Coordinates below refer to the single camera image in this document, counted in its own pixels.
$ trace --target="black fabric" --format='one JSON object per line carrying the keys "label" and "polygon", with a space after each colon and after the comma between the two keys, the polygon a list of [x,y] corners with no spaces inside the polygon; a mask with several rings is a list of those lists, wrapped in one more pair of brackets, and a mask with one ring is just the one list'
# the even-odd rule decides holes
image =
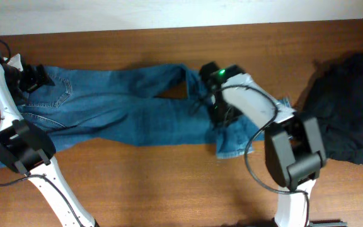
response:
{"label": "black fabric", "polygon": [[303,110],[317,116],[329,158],[363,164],[363,54],[317,79]]}

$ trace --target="blue jeans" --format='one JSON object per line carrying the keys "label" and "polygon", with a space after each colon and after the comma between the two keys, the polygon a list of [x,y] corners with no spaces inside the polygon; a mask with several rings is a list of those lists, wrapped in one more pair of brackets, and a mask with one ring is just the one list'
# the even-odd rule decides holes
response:
{"label": "blue jeans", "polygon": [[[232,158],[243,154],[258,130],[244,116],[227,128],[214,128],[205,105],[192,115],[206,89],[182,64],[131,71],[45,69],[55,86],[24,93],[26,103],[17,107],[49,134],[57,151],[100,137],[135,146],[216,143],[218,158]],[[183,81],[188,98],[157,97]]]}

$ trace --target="wooden tabletop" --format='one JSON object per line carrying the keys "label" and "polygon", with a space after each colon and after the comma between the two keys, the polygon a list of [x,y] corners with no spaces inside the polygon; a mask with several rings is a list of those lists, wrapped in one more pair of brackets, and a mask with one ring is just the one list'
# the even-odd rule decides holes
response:
{"label": "wooden tabletop", "polygon": [[[271,95],[298,103],[330,59],[363,51],[363,20],[1,37],[27,63],[133,69],[209,61],[239,64]],[[165,96],[185,96],[183,86]],[[250,162],[275,187],[263,143]],[[271,219],[277,195],[255,183],[243,158],[218,160],[213,144],[137,148],[94,139],[56,155],[82,205],[101,226],[220,226]],[[20,177],[0,169],[0,182]],[[311,220],[363,226],[363,166],[329,160],[311,194]],[[30,183],[0,188],[0,226],[60,226]]]}

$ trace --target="folded denim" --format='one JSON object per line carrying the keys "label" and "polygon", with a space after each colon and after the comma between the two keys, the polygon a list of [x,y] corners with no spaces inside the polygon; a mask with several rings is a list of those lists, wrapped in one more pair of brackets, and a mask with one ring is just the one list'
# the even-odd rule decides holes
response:
{"label": "folded denim", "polygon": [[[54,86],[24,93],[26,102],[17,107],[24,119],[49,133],[57,151],[99,137],[135,146],[216,143],[218,158],[234,158],[258,130],[245,116],[214,128],[206,105],[192,114],[206,89],[197,72],[183,64],[131,71],[45,69]],[[184,81],[188,98],[157,97]],[[282,102],[289,106],[287,99]]]}

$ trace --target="blue clothing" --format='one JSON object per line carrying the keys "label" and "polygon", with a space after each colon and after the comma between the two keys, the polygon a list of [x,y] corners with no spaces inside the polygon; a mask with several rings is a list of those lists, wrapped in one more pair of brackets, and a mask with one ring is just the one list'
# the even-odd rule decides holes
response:
{"label": "blue clothing", "polygon": [[[182,64],[131,71],[45,70],[55,86],[24,93],[26,103],[17,107],[24,119],[49,133],[57,151],[100,137],[135,146],[216,143],[218,158],[232,158],[243,154],[258,130],[246,117],[214,128],[205,105],[192,115],[206,89],[197,72]],[[188,98],[157,97],[183,81]]]}

